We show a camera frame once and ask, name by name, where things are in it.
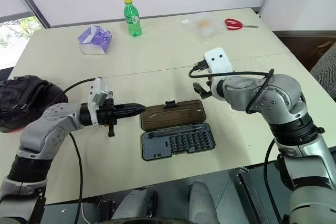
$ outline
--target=green plastic bottle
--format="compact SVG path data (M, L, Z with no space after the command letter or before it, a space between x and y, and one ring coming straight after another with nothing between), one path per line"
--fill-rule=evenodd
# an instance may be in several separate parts
M132 0L124 0L125 9L124 16L128 26L128 32L133 37L140 36L142 34L139 13L136 7L132 4Z

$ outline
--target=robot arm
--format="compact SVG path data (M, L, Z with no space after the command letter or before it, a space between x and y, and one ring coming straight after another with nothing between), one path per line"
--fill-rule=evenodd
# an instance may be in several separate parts
M269 74L256 79L232 72L221 48L208 51L204 61L190 72L207 69L211 76L206 92L198 83L195 91L203 98L211 94L227 101L233 110L258 112L275 137L280 151L278 165L283 183L293 194L290 200L290 223L331 223L336 221L336 168L324 142L324 130L314 125L302 100L300 84L284 74Z
M39 223L45 204L47 174L65 137L87 125L108 125L114 136L117 119L140 114L145 107L129 103L114 105L112 92L101 78L91 87L88 103L59 103L23 130L19 150L9 175L0 187L0 218Z

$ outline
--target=black backpack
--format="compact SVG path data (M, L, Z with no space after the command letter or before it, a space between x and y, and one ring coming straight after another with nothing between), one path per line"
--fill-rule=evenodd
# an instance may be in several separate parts
M0 131L25 127L41 117L51 103L68 102L58 86L37 76L14 77L0 82Z

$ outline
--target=scissors handle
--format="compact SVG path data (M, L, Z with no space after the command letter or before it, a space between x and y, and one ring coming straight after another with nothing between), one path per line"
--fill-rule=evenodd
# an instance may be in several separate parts
M227 18L224 22L228 30L239 30L243 27L243 23L233 18Z

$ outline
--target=bottle label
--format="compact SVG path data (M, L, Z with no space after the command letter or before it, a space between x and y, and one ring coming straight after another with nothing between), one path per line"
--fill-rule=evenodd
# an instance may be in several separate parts
M136 24L139 22L139 16L136 15L136 16L128 17L126 18L126 20L127 20L127 23L129 24Z

